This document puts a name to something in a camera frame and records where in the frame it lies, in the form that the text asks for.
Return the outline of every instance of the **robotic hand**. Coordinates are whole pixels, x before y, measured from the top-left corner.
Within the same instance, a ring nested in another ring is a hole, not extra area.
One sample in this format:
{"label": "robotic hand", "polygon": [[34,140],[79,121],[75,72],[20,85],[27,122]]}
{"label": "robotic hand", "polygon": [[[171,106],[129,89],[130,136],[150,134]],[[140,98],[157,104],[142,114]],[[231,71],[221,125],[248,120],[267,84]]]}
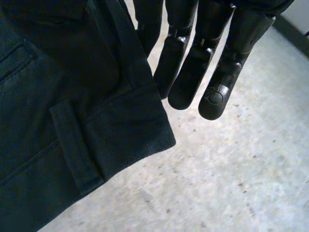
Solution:
{"label": "robotic hand", "polygon": [[[255,43],[273,24],[276,15],[293,1],[166,0],[169,33],[154,73],[161,98],[168,97],[175,109],[189,107],[233,15],[225,48],[198,107],[202,117],[208,120],[219,118]],[[149,56],[160,35],[163,0],[133,2],[138,21],[137,35]],[[178,74],[196,10],[196,34]]]}

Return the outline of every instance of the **dark green pants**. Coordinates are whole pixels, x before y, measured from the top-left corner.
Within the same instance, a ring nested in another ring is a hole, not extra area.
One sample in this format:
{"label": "dark green pants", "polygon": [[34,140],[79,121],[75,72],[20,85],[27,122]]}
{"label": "dark green pants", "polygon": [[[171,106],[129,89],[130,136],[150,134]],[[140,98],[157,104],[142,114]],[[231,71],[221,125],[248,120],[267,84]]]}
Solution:
{"label": "dark green pants", "polygon": [[103,10],[110,14],[120,62],[108,95],[76,81],[0,17],[1,232],[37,231],[119,171],[175,144],[126,9],[100,1],[105,9],[95,0],[90,9],[99,21]]}

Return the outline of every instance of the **gray concrete floor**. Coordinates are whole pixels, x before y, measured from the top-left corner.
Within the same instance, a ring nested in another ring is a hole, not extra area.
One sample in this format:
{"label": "gray concrete floor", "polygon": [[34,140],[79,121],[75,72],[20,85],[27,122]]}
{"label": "gray concrete floor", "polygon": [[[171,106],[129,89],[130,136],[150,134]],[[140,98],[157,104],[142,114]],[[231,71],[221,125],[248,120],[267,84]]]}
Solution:
{"label": "gray concrete floor", "polygon": [[[166,12],[163,21],[153,70]],[[177,145],[123,170],[41,232],[309,231],[309,60],[270,29],[224,115],[206,121],[197,106],[222,48],[188,110],[164,101]]]}

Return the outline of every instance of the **stitching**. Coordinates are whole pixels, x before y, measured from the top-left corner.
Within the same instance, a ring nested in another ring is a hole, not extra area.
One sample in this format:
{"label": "stitching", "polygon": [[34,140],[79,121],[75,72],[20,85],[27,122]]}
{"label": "stitching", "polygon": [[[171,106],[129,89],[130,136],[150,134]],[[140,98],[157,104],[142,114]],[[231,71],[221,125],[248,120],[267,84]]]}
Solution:
{"label": "stitching", "polygon": [[39,151],[37,154],[35,154],[33,157],[28,159],[26,162],[21,164],[19,167],[15,168],[10,174],[8,174],[6,177],[4,177],[2,180],[0,180],[0,187],[5,186],[7,183],[10,183],[14,178],[19,176],[21,173],[24,173],[29,168],[33,167],[33,165],[37,162],[39,162],[41,159],[43,159],[45,156],[52,154],[56,149],[60,147],[59,140],[54,140],[52,143],[50,143],[47,147],[43,148],[41,151]]}
{"label": "stitching", "polygon": [[3,82],[4,80],[7,80],[9,77],[11,77],[12,75],[16,75],[18,73],[20,73],[25,67],[27,67],[30,62],[32,60],[34,60],[36,58],[35,54],[32,52],[32,50],[26,46],[26,44],[24,42],[18,43],[17,45],[15,45],[7,54],[5,54],[1,59],[0,59],[0,65],[1,63],[8,58],[8,56],[10,54],[12,54],[14,51],[16,51],[16,49],[20,48],[20,47],[24,47],[27,52],[29,53],[29,56],[25,59],[25,61],[20,64],[19,66],[17,66],[16,68],[14,68],[12,71],[10,71],[9,73],[7,73],[6,75],[4,75],[3,77],[0,77],[0,83]]}

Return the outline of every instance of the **speckled floor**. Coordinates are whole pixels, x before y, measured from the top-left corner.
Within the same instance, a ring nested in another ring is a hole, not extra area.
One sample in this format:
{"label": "speckled floor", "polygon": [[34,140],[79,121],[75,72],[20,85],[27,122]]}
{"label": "speckled floor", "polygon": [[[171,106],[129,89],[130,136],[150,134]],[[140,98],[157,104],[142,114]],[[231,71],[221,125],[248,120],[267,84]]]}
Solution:
{"label": "speckled floor", "polygon": [[206,121],[197,106],[222,48],[188,110],[164,101],[177,145],[117,174],[41,232],[309,230],[309,60],[270,29],[224,115]]}

